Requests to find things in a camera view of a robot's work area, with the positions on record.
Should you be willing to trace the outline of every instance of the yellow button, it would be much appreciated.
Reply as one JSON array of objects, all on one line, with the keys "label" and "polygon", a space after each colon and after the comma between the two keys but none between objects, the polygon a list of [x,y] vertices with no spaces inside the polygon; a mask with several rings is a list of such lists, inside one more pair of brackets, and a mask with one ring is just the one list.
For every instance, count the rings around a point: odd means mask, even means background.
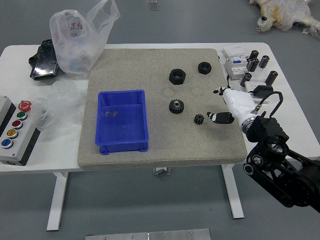
[{"label": "yellow button", "polygon": [[18,136],[18,131],[14,129],[10,129],[6,132],[6,136],[10,139],[14,139],[16,136]]}]

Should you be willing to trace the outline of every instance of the gray floor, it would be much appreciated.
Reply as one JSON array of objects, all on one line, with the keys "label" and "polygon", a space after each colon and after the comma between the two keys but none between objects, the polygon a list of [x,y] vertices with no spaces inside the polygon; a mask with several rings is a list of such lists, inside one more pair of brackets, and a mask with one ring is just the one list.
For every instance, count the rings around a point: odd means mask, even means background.
[{"label": "gray floor", "polygon": [[[94,1],[2,0],[0,53],[10,45],[39,45],[51,37],[50,17],[88,10]],[[318,141],[320,40],[272,29],[255,33],[260,10],[247,0],[117,0],[121,18],[108,43],[264,42],[271,47]],[[320,20],[320,1],[309,4]],[[177,167],[156,177],[151,169],[70,173],[60,230],[46,232],[55,176],[0,175],[0,239],[74,239],[86,235],[209,228],[212,240],[318,240],[320,214],[285,208],[234,167],[244,219],[233,220],[219,166]]]}]

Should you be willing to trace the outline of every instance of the small black gear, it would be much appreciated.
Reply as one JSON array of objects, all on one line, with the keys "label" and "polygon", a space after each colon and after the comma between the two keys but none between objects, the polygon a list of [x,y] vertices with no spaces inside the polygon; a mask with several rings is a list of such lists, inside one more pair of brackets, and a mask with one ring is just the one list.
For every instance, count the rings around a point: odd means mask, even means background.
[{"label": "small black gear", "polygon": [[185,104],[180,99],[174,99],[169,103],[169,110],[173,114],[180,114],[184,111]]},{"label": "small black gear", "polygon": [[197,114],[195,115],[194,117],[194,123],[197,124],[197,125],[200,125],[204,122],[205,118],[202,114]]}]

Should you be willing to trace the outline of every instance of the white plastic bag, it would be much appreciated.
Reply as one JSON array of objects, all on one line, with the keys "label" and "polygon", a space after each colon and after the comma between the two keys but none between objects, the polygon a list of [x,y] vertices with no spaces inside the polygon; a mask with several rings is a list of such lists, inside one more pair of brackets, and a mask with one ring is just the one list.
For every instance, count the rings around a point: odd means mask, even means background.
[{"label": "white plastic bag", "polygon": [[119,17],[114,0],[101,0],[86,15],[69,9],[55,13],[49,25],[59,67],[67,74],[87,77]]}]

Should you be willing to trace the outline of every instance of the blue plastic bin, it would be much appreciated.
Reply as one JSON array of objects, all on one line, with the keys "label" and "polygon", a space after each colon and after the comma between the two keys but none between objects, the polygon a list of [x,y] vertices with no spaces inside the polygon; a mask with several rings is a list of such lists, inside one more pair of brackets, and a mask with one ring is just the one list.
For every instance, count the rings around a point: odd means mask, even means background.
[{"label": "blue plastic bin", "polygon": [[145,91],[99,92],[95,144],[100,154],[145,152],[148,141]]}]

